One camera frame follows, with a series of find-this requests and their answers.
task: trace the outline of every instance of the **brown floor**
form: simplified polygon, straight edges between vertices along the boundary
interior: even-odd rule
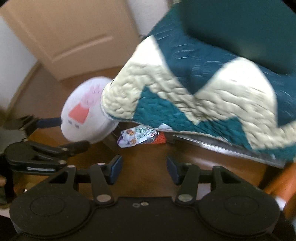
[[[12,114],[17,117],[28,114],[43,118],[57,117],[67,97],[80,83],[94,76],[114,78],[119,70],[120,68],[113,68],[58,82],[41,67],[22,91]],[[67,142],[60,128],[37,130],[31,139],[52,146]],[[259,185],[267,168],[261,163],[231,158],[183,142],[173,145],[141,144],[118,149],[116,153],[100,142],[92,145],[88,152],[71,158],[68,163],[75,164],[78,168],[87,168],[94,163],[109,162],[116,154],[123,156],[124,164],[117,183],[111,187],[115,196],[174,196],[178,188],[166,171],[167,155],[173,155],[183,162],[196,163],[203,169],[222,165],[254,185]],[[44,178],[25,176],[25,181],[30,183],[37,183],[42,179]],[[83,194],[91,197],[89,184],[80,187]],[[208,192],[208,188],[208,185],[200,185],[199,198]]]

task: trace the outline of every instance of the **candy wrapper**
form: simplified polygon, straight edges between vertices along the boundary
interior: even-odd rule
[[[135,146],[143,142],[153,142],[158,135],[156,130],[147,126],[139,125],[120,132],[120,137],[117,144],[121,148]]]

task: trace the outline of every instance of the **white round toy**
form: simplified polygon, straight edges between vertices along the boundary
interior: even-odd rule
[[[96,143],[116,128],[119,121],[107,117],[100,103],[103,89],[111,81],[107,77],[91,78],[71,93],[61,113],[65,138],[72,142]]]

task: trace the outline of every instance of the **bolt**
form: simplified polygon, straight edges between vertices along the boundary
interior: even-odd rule
[[[110,201],[112,198],[111,196],[107,195],[107,194],[101,194],[99,196],[97,196],[96,198],[99,202],[108,202]]]
[[[149,203],[148,203],[148,202],[141,202],[141,205],[142,205],[142,206],[148,206]]]
[[[135,207],[135,208],[138,208],[138,207],[140,207],[140,204],[139,203],[133,203],[132,206]]]
[[[189,194],[181,194],[178,196],[178,199],[181,202],[190,202],[193,199],[193,197]]]
[[[62,165],[67,164],[67,162],[65,160],[59,160],[59,163],[62,164]]]

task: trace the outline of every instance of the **wooden door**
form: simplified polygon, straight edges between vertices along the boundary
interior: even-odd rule
[[[58,80],[122,66],[139,43],[124,0],[10,0],[1,14]]]

